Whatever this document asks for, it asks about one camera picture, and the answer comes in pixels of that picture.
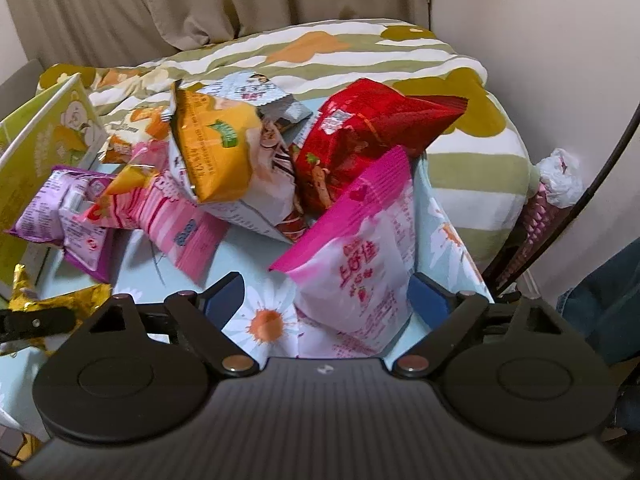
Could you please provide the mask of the gold foil snack bag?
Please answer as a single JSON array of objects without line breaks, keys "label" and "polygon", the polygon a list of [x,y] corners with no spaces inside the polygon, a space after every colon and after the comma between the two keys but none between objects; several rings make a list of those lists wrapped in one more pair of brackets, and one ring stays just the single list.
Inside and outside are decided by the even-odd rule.
[{"label": "gold foil snack bag", "polygon": [[1,354],[13,354],[27,348],[35,348],[50,356],[85,320],[88,320],[104,302],[110,298],[112,286],[96,284],[82,289],[66,292],[65,294],[46,299],[39,299],[32,288],[32,281],[24,264],[17,264],[14,268],[11,299],[6,309],[12,311],[37,311],[55,307],[66,307],[76,316],[76,326],[66,334],[58,334],[26,341],[15,341],[1,344]]}]

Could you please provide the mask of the pink striped snack bag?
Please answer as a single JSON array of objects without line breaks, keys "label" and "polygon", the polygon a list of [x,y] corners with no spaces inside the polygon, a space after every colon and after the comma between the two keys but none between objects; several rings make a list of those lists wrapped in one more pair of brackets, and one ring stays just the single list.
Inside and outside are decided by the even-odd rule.
[{"label": "pink striped snack bag", "polygon": [[169,170],[168,144],[150,141],[77,219],[101,228],[141,230],[190,280],[204,280],[228,223],[196,206]]}]

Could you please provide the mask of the pink white strawberry bag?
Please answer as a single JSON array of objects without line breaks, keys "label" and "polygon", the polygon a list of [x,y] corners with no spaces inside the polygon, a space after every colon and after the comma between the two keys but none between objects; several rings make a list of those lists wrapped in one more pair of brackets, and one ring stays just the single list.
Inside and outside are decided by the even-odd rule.
[{"label": "pink white strawberry bag", "polygon": [[380,354],[411,316],[415,263],[411,167],[406,152],[392,148],[271,266],[296,286],[299,357]]}]

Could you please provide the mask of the purple snack bag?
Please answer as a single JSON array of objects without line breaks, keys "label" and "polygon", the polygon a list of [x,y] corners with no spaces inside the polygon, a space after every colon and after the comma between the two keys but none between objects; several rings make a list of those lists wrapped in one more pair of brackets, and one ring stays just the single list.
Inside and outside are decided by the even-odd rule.
[{"label": "purple snack bag", "polygon": [[100,283],[111,281],[114,231],[81,218],[113,181],[110,174],[55,166],[6,232],[60,248],[65,261]]}]

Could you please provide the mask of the white orange-panel snack bag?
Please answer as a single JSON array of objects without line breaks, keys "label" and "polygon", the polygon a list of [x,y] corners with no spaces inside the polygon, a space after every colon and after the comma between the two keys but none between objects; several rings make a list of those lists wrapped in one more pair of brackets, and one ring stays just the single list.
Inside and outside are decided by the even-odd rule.
[{"label": "white orange-panel snack bag", "polygon": [[198,208],[294,243],[307,229],[294,165],[276,123],[250,103],[171,85],[169,170]]}]

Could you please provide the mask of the orange white cake bag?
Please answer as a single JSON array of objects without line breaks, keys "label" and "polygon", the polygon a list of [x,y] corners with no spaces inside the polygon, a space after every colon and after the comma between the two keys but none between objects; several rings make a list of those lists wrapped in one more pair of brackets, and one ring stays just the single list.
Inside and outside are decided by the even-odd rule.
[{"label": "orange white cake bag", "polygon": [[129,162],[138,144],[151,141],[165,141],[169,134],[169,124],[163,121],[166,105],[135,108],[123,118],[108,122],[104,129],[107,139],[100,151],[100,161],[104,164]]}]

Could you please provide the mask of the red snack bag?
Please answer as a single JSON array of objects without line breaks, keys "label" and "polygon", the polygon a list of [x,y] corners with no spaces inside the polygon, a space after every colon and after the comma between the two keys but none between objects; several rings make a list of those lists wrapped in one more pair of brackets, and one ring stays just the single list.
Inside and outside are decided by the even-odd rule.
[{"label": "red snack bag", "polygon": [[334,93],[290,147],[302,211],[314,218],[324,214],[396,146],[419,157],[467,107],[462,96],[405,96],[368,78]]}]

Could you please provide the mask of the grey white snack bag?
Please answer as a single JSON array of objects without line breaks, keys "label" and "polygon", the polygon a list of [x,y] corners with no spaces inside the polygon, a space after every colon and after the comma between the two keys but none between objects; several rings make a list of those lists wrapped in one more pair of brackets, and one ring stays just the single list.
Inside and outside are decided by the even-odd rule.
[{"label": "grey white snack bag", "polygon": [[260,116],[273,122],[281,131],[298,125],[311,116],[311,110],[274,84],[267,76],[246,70],[204,84],[198,92],[257,108]]}]

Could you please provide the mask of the pink textured cone object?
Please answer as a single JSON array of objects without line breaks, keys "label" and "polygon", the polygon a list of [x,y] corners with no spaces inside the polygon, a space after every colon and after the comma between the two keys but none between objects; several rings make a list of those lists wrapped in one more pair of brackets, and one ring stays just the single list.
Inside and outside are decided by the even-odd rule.
[{"label": "pink textured cone object", "polygon": [[572,206],[560,208],[548,201],[548,188],[540,182],[536,194],[526,203],[512,233],[516,234],[515,248],[506,268],[497,278],[501,288],[529,262],[533,254],[567,217]]}]

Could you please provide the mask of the green striped floral duvet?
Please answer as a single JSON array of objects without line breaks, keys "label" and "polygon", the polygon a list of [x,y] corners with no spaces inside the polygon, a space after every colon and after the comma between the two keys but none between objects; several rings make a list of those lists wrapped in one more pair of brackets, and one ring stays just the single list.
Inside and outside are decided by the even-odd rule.
[{"label": "green striped floral duvet", "polygon": [[498,255],[533,192],[534,166],[518,129],[486,88],[486,68],[418,25],[329,20],[138,66],[58,63],[44,71],[37,89],[79,74],[104,125],[115,129],[136,108],[166,103],[171,81],[206,84],[241,70],[256,70],[299,101],[323,101],[360,78],[406,96],[463,96],[465,114],[426,151],[428,178],[478,268]]}]

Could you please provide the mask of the white plastic bag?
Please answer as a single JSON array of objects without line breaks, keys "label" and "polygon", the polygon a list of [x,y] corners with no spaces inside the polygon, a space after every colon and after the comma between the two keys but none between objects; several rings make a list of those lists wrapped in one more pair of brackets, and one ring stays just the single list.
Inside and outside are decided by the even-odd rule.
[{"label": "white plastic bag", "polygon": [[536,167],[550,205],[565,209],[577,204],[585,191],[585,185],[579,162],[573,155],[564,148],[555,148]]}]

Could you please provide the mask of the green yellow cardboard box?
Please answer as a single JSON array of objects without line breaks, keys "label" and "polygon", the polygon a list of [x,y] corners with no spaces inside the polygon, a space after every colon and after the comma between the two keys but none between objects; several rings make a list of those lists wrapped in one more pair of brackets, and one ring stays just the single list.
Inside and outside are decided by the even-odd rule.
[{"label": "green yellow cardboard box", "polygon": [[106,141],[100,116],[78,74],[39,93],[1,122],[1,298],[11,297],[21,263],[38,278],[49,244],[6,232],[55,166],[90,170]]}]

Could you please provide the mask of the grey upholstered headboard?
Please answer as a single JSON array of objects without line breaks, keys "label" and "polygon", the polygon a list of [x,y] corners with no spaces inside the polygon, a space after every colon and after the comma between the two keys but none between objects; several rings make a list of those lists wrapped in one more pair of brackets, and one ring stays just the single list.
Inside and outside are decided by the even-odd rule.
[{"label": "grey upholstered headboard", "polygon": [[35,94],[43,68],[39,60],[30,60],[0,86],[0,119],[6,118]]}]

